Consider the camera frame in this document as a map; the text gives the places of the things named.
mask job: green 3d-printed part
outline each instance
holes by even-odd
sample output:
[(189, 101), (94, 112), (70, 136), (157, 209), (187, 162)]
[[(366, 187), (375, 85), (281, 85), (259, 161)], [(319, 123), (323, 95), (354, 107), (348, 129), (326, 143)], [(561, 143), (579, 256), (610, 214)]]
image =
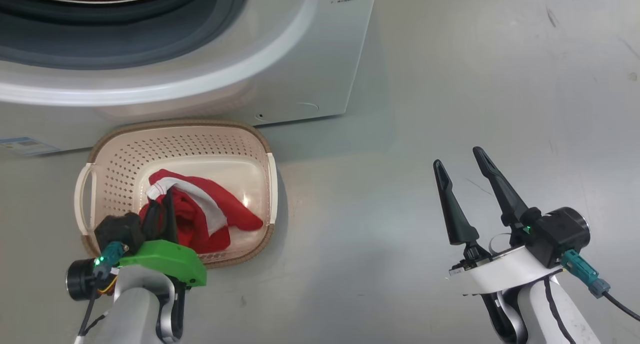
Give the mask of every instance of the green 3d-printed part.
[(198, 254), (186, 246), (167, 240), (146, 241), (133, 256), (122, 257), (121, 267), (141, 265), (165, 276), (172, 276), (190, 287), (207, 285), (207, 269)]

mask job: basket rim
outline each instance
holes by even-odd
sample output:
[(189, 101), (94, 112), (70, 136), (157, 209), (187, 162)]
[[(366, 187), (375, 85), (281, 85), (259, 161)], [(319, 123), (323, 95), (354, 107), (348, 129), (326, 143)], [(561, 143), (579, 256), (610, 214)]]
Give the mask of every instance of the basket rim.
[[(134, 132), (140, 132), (142, 130), (151, 130), (151, 129), (162, 129), (162, 128), (176, 128), (176, 127), (190, 127), (190, 126), (211, 126), (211, 127), (226, 127), (226, 128), (237, 128), (246, 130), (250, 134), (252, 134), (260, 143), (264, 146), (265, 154), (273, 155), (272, 149), (267, 142), (267, 139), (254, 127), (251, 125), (247, 125), (245, 123), (240, 123), (238, 121), (229, 121), (229, 120), (215, 120), (215, 119), (171, 119), (171, 120), (158, 120), (158, 121), (147, 121), (144, 123), (136, 123), (132, 125), (126, 125), (119, 129), (113, 130), (112, 132), (106, 134), (101, 137), (99, 141), (93, 146), (91, 152), (89, 153), (89, 158), (87, 159), (87, 164), (96, 164), (96, 159), (98, 159), (98, 154), (105, 147), (105, 145), (110, 142), (112, 139), (119, 137), (124, 134), (130, 134)], [(231, 259), (217, 260), (213, 262), (203, 262), (207, 269), (215, 269), (228, 267), (230, 265), (241, 264), (246, 262), (247, 260), (251, 260), (260, 254), (271, 241), (272, 235), (274, 234), (275, 225), (270, 223), (265, 223), (266, 232), (262, 241), (256, 246), (256, 248), (252, 249), (245, 255), (240, 257), (235, 257)], [(96, 257), (99, 255), (99, 250), (94, 246), (94, 243), (90, 237), (90, 235), (82, 235), (82, 244), (87, 254), (90, 256)]]
[(258, 141), (264, 146), (266, 154), (272, 152), (272, 148), (269, 146), (267, 139), (254, 127), (238, 121), (228, 120), (215, 120), (215, 119), (171, 119), (171, 120), (159, 120), (159, 121), (147, 121), (144, 123), (137, 123), (132, 125), (126, 125), (119, 129), (116, 129), (109, 134), (101, 137), (98, 142), (93, 146), (89, 153), (87, 163), (94, 164), (98, 159), (100, 150), (112, 139), (124, 134), (130, 134), (134, 132), (141, 132), (142, 130), (162, 129), (162, 128), (178, 128), (178, 127), (190, 127), (190, 126), (211, 126), (211, 127), (225, 127), (225, 128), (237, 128), (246, 130), (250, 134), (253, 134)]

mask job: teal connector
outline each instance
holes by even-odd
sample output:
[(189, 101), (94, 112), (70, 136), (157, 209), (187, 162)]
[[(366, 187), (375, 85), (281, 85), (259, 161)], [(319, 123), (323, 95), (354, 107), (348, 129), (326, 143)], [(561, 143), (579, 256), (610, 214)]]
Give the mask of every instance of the teal connector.
[(560, 260), (562, 260), (562, 266), (567, 269), (569, 273), (586, 284), (594, 297), (601, 298), (603, 293), (611, 289), (608, 282), (598, 278), (598, 271), (574, 249), (564, 252)]
[(112, 267), (116, 265), (124, 256), (124, 246), (121, 241), (112, 241), (102, 251), (102, 254), (95, 258), (93, 273), (98, 278), (106, 278)]

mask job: wire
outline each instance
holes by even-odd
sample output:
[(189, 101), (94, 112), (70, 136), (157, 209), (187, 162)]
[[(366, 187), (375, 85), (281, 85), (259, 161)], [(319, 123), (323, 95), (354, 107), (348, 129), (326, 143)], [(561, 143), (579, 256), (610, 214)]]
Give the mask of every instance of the wire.
[(114, 287), (114, 284), (116, 283), (116, 280), (118, 280), (118, 275), (116, 275), (115, 278), (113, 278), (111, 283), (107, 287), (105, 287), (105, 289), (102, 289), (102, 290), (99, 289), (98, 293), (105, 294), (105, 293), (109, 292)]
[(602, 293), (602, 296), (607, 298), (608, 301), (613, 303), (613, 305), (617, 306), (620, 310), (622, 310), (622, 312), (625, 312), (626, 314), (629, 314), (630, 317), (632, 317), (633, 319), (636, 319), (636, 321), (640, 322), (640, 315), (635, 314), (635, 312), (631, 311), (631, 309), (629, 309), (628, 307), (622, 305), (622, 303), (620, 301), (617, 301), (613, 296), (611, 296), (611, 294), (609, 294), (608, 291), (605, 291), (604, 293)]
[(107, 315), (109, 315), (109, 311), (105, 311), (104, 314), (96, 317), (96, 319), (93, 321), (93, 323), (91, 323), (91, 325), (87, 326), (86, 330), (84, 331), (84, 335), (86, 336), (87, 334), (89, 334), (89, 331), (91, 330), (91, 328), (93, 328), (94, 326), (98, 325), (98, 322), (102, 321), (102, 319), (105, 319), (107, 317)]
[(560, 313), (558, 312), (558, 307), (556, 306), (556, 302), (554, 301), (554, 297), (551, 295), (551, 285), (549, 284), (549, 277), (544, 278), (544, 293), (546, 293), (546, 300), (549, 302), (549, 309), (551, 309), (551, 315), (553, 315), (555, 321), (558, 323), (558, 328), (560, 328), (560, 332), (562, 335), (569, 341), (570, 344), (576, 344), (576, 341), (567, 328), (565, 324), (562, 322), (562, 318), (560, 317)]
[(94, 303), (96, 302), (96, 297), (98, 296), (98, 282), (100, 281), (102, 276), (96, 278), (91, 286), (91, 298), (89, 299), (89, 305), (86, 307), (86, 312), (84, 313), (84, 319), (82, 319), (82, 324), (80, 324), (80, 331), (78, 331), (78, 337), (84, 337), (87, 329), (87, 323), (89, 323), (89, 317), (91, 316), (91, 310), (94, 309)]

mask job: yellow wire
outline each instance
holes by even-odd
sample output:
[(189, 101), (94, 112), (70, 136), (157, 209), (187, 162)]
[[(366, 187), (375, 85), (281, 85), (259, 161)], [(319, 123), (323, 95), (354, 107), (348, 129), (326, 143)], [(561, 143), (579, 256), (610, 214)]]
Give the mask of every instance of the yellow wire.
[(113, 278), (113, 281), (109, 284), (108, 287), (105, 287), (104, 290), (98, 290), (98, 293), (100, 294), (105, 294), (106, 292), (109, 292), (110, 289), (112, 289), (112, 287), (114, 286), (114, 284), (116, 283), (116, 280), (118, 280), (118, 275), (116, 275), (115, 278)]

